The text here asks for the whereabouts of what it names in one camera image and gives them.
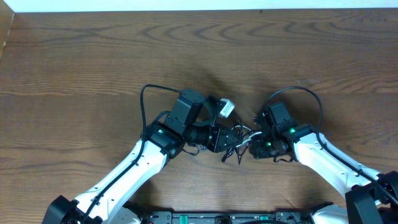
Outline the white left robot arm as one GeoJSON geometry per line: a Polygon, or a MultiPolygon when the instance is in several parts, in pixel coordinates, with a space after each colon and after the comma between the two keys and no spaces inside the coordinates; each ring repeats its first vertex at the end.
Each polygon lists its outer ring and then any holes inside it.
{"type": "Polygon", "coordinates": [[[125,203],[185,145],[218,153],[242,143],[241,136],[217,122],[218,118],[227,118],[234,108],[229,99],[205,97],[195,90],[180,91],[170,111],[161,112],[144,126],[140,140],[123,161],[72,201],[62,195],[57,197],[43,222],[140,223],[142,217],[128,213],[125,203]]]}

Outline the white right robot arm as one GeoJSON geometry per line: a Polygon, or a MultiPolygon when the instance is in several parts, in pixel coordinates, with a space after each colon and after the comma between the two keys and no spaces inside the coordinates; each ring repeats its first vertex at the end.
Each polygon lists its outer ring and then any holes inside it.
{"type": "Polygon", "coordinates": [[[311,124],[299,126],[283,103],[264,106],[254,118],[260,134],[251,154],[274,162],[290,156],[327,181],[346,206],[324,203],[301,219],[304,223],[397,223],[397,172],[386,174],[356,161],[311,124]]]}

